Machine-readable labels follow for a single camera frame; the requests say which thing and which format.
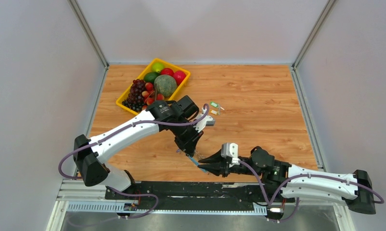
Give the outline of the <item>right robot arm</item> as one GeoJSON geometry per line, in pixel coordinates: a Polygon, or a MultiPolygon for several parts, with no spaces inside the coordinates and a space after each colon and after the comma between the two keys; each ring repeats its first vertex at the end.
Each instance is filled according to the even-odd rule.
{"type": "Polygon", "coordinates": [[[349,210],[374,215],[374,191],[368,173],[327,173],[280,161],[260,146],[249,157],[238,155],[236,143],[225,143],[215,154],[200,159],[198,167],[215,175],[253,175],[261,190],[261,199],[271,205],[278,198],[309,198],[346,203],[349,210]]]}

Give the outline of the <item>keyring bunch with blue tag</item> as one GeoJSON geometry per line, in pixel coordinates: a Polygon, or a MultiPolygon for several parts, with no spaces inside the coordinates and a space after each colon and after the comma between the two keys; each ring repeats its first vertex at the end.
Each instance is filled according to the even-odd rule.
{"type": "Polygon", "coordinates": [[[183,152],[181,149],[177,149],[176,153],[180,153],[185,155],[196,167],[199,166],[201,163],[199,163],[199,160],[204,159],[204,156],[195,151],[193,156],[187,155],[185,152],[183,152]]]}

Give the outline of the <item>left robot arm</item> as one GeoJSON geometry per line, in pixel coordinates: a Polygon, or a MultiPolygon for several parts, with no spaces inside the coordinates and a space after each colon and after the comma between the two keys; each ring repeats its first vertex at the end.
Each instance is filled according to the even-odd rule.
{"type": "Polygon", "coordinates": [[[186,95],[179,101],[155,101],[131,120],[103,134],[91,138],[77,136],[73,160],[84,185],[105,185],[116,189],[124,199],[131,199],[136,193],[131,176],[109,165],[108,160],[131,144],[163,130],[174,134],[182,152],[194,156],[204,128],[214,123],[208,113],[208,104],[199,109],[186,95]]]}

